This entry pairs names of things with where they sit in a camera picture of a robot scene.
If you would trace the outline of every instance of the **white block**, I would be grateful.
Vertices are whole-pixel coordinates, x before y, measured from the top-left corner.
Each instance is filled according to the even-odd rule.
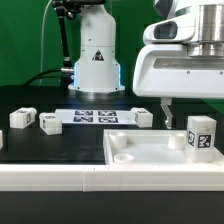
[[[153,114],[147,111],[145,108],[132,108],[132,112],[135,112],[135,121],[140,128],[152,127]]]
[[[0,131],[0,149],[3,147],[3,137],[2,137],[2,131]]]
[[[190,116],[187,125],[186,156],[193,162],[214,160],[216,121],[207,116]]]
[[[62,121],[54,113],[41,113],[40,128],[47,135],[57,135],[62,133]]]
[[[35,121],[35,108],[20,108],[9,115],[10,128],[24,129]]]

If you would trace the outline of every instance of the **white tray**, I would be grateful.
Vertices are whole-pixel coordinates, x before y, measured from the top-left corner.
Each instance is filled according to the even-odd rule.
[[[198,165],[187,159],[184,150],[168,147],[170,136],[183,135],[186,131],[155,131],[155,130],[105,130],[104,153],[107,165]],[[121,135],[126,138],[126,145],[121,141]],[[224,156],[216,149],[213,163],[203,163],[208,166],[224,162]],[[123,160],[115,161],[116,155],[123,154]]]

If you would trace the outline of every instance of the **green wall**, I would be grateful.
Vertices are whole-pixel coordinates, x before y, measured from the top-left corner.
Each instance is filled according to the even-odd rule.
[[[41,25],[49,0],[11,0],[1,2],[0,85],[20,85],[40,72]],[[137,54],[143,47],[146,26],[160,20],[153,0],[107,0],[105,7],[117,22],[116,59],[122,66],[122,84],[132,88]],[[79,58],[80,18],[66,21],[73,62]],[[62,50],[56,13],[51,7],[45,29],[44,70],[62,66]],[[44,80],[42,85],[59,85]],[[224,113],[223,101],[207,101]]]

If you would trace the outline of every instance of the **black table surface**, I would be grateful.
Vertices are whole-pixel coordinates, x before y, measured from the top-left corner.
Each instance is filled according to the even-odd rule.
[[[63,125],[63,134],[47,136],[38,116],[55,109],[130,110],[144,107],[154,114],[153,129],[166,129],[158,98],[134,95],[87,101],[59,87],[0,87],[1,164],[105,164],[104,129],[136,129],[136,125]],[[9,114],[21,107],[37,109],[36,122],[24,130],[9,128]],[[217,120],[216,147],[224,153],[223,115],[199,99],[175,99],[171,110],[176,129],[186,129],[187,116]],[[0,223],[80,224],[222,224],[224,192],[0,192]]]

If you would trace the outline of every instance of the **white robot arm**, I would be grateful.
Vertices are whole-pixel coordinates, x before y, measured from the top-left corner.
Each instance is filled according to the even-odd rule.
[[[172,3],[175,14],[169,5],[169,19],[146,28],[133,91],[161,97],[162,105],[177,97],[223,99],[224,0],[159,2]]]
[[[81,16],[81,54],[74,69],[71,95],[88,99],[108,99],[124,94],[120,83],[120,65],[115,59],[116,23],[104,8],[106,0],[54,0],[63,43],[64,67],[71,67],[64,21]]]

